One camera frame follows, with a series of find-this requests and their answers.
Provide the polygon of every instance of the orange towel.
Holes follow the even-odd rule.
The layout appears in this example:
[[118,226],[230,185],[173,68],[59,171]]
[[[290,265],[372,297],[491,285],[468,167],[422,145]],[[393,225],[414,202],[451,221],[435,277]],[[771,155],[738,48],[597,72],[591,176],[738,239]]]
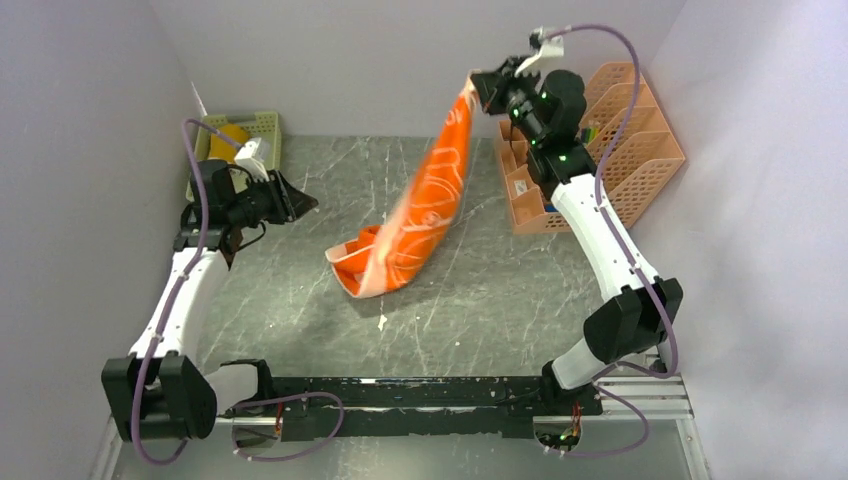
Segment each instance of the orange towel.
[[459,210],[476,93],[467,82],[436,144],[387,218],[326,251],[342,286],[367,298],[403,287],[424,266]]

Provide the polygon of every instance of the table surface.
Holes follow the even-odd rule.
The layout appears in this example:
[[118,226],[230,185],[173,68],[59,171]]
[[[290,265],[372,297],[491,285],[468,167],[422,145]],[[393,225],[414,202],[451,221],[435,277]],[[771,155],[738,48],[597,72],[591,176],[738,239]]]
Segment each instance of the table surface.
[[[639,438],[638,421],[585,422],[583,451],[607,451]],[[232,454],[230,429],[216,428],[204,440],[191,442],[182,456],[166,467],[145,464],[129,443],[123,444],[113,480],[434,480],[480,478],[574,478],[581,480],[690,479],[680,435],[674,421],[655,421],[651,436],[638,449],[613,457],[563,458],[544,455],[533,440],[498,435],[339,438],[326,448],[284,463],[247,462]],[[312,443],[277,443],[262,456],[290,455]],[[167,458],[172,442],[150,442],[149,453]]]
[[571,234],[512,234],[487,139],[472,141],[460,213],[413,282],[370,299],[341,288],[324,251],[383,222],[431,142],[285,139],[283,174],[320,205],[239,253],[201,370],[264,358],[275,376],[537,375],[574,345],[602,303],[594,274]]

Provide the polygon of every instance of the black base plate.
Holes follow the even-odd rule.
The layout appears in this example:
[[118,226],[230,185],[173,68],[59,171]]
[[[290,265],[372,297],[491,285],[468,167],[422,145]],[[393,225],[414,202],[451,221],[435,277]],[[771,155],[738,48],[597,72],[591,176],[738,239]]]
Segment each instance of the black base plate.
[[[587,385],[567,400],[547,405],[539,393],[541,377],[327,378],[275,377],[278,397],[329,392],[341,398],[345,419],[339,437],[388,437],[500,433],[504,438],[534,438],[533,417],[570,415],[572,404],[584,416],[600,415],[597,390]],[[330,399],[287,404],[281,441],[324,437],[338,420]],[[276,407],[259,414],[273,418]],[[230,417],[246,416],[243,412]]]

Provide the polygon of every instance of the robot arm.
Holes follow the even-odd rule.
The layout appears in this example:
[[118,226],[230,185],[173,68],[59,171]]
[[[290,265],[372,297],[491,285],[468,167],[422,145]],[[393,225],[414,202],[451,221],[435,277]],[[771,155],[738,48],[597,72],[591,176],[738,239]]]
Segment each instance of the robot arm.
[[[264,231],[264,222],[293,222],[318,204],[292,187],[279,171],[264,169],[262,145],[260,139],[247,142],[236,156],[236,165],[222,160],[199,163],[201,178],[192,179],[192,189],[194,198],[200,198],[198,181],[206,189],[209,229],[205,243],[199,244],[200,205],[194,202],[183,212],[174,240],[170,278],[149,324],[126,357],[110,359],[103,368],[101,381],[124,440],[130,440],[133,389],[141,359],[166,308],[170,309],[168,323],[153,352],[142,396],[142,439],[204,438],[211,432],[215,417],[235,403],[271,395],[265,391],[272,382],[264,361],[224,364],[205,377],[192,363],[209,306],[237,252],[245,247],[242,229],[262,226]],[[249,175],[241,192],[235,190],[232,170]],[[185,277],[185,267],[198,250],[200,260]],[[171,299],[172,287],[181,277],[184,283]]]
[[[543,368],[543,377],[555,379],[548,392],[553,399],[568,396],[622,357],[665,340],[660,312],[646,288],[658,293],[672,321],[683,297],[677,280],[662,279],[639,253],[602,184],[600,202],[596,198],[597,167],[576,138],[586,109],[583,80],[554,70],[536,91],[538,68],[562,56],[560,42],[561,37],[546,40],[544,30],[536,30],[530,37],[534,55],[509,57],[496,70],[471,75],[484,112],[507,114],[527,138],[529,173],[574,231],[605,302],[584,323],[580,342]],[[639,270],[651,285],[643,284]]]

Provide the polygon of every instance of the green basket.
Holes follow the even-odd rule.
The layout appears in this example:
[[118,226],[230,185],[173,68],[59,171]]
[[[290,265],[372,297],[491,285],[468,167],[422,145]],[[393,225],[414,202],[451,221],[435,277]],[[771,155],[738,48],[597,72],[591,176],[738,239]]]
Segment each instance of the green basket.
[[[280,131],[280,116],[277,112],[255,112],[252,115],[206,115],[201,121],[212,127],[222,127],[228,123],[234,123],[245,129],[250,134],[250,138],[261,137],[262,140],[269,142],[271,154],[265,159],[265,169],[279,170],[283,133]],[[209,156],[209,135],[210,133],[207,130],[198,128],[197,140],[194,142],[194,155],[198,161],[206,160]],[[246,188],[247,178],[243,173],[232,171],[230,175],[233,177],[236,193]],[[194,201],[194,195],[191,192],[191,180],[189,180],[186,188],[186,200]]]

